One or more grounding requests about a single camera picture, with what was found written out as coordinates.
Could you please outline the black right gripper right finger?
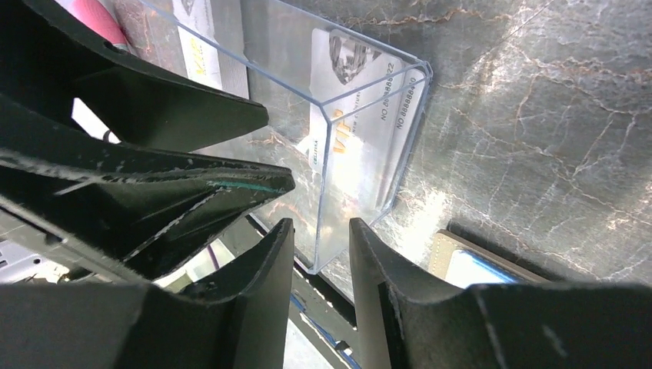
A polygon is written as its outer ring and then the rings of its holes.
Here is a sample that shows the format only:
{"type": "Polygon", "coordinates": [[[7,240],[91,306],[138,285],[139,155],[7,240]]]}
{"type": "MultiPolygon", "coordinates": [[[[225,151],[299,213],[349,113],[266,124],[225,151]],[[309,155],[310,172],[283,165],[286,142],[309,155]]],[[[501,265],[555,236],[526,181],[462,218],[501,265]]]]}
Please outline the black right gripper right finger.
{"type": "Polygon", "coordinates": [[[363,368],[649,368],[651,289],[547,282],[458,288],[360,218],[349,255],[363,368]]]}

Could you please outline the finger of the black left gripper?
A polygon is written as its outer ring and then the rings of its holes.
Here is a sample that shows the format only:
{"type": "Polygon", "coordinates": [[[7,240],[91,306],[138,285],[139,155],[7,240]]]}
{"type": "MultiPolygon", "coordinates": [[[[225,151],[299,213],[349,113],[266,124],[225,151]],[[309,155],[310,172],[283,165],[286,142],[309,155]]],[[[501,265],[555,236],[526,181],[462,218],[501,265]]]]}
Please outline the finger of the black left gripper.
{"type": "Polygon", "coordinates": [[[53,1],[1,3],[1,142],[67,141],[82,100],[123,142],[189,152],[268,124],[267,109],[115,47],[53,1]]]}
{"type": "Polygon", "coordinates": [[[1,236],[70,268],[164,277],[293,189],[287,168],[107,143],[1,102],[1,236]]]}

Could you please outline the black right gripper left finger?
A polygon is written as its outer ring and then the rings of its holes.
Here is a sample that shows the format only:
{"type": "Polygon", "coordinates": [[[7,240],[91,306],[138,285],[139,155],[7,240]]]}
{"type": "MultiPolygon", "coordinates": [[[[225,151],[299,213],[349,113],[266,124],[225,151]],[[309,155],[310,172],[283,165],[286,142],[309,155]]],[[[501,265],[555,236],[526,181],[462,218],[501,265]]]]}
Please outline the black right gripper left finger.
{"type": "Polygon", "coordinates": [[[4,284],[3,368],[280,368],[294,225],[178,293],[155,284],[4,284]]]}

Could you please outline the clear acrylic card box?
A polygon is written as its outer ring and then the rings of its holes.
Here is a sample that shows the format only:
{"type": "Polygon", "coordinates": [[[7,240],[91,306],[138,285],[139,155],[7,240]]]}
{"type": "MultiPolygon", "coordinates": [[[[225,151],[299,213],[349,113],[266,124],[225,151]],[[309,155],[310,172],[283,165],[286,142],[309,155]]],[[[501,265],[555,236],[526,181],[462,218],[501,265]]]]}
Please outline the clear acrylic card box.
{"type": "Polygon", "coordinates": [[[290,168],[295,189],[255,217],[294,220],[318,273],[348,247],[348,222],[390,210],[430,65],[282,1],[146,1],[157,61],[268,110],[256,131],[204,155],[290,168]]]}
{"type": "Polygon", "coordinates": [[[238,1],[112,1],[114,14],[138,57],[182,77],[249,98],[247,67],[217,48],[244,45],[238,1]]]}

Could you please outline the silver vip card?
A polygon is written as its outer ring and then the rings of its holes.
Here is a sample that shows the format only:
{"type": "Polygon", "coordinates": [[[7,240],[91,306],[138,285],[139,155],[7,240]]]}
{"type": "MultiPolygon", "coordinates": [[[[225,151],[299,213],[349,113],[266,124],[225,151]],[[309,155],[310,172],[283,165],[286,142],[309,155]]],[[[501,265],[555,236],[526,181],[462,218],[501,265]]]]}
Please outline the silver vip card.
{"type": "Polygon", "coordinates": [[[328,185],[370,205],[377,200],[405,63],[337,29],[311,33],[309,132],[298,148],[328,185]]]}
{"type": "Polygon", "coordinates": [[[398,170],[398,163],[424,89],[424,83],[417,84],[417,81],[423,79],[424,76],[425,74],[418,69],[408,71],[404,77],[402,93],[399,95],[398,100],[394,100],[398,104],[398,111],[392,126],[393,131],[391,132],[392,139],[389,146],[388,158],[385,162],[381,186],[378,190],[376,201],[378,208],[383,208],[387,202],[388,192],[398,170]]]}

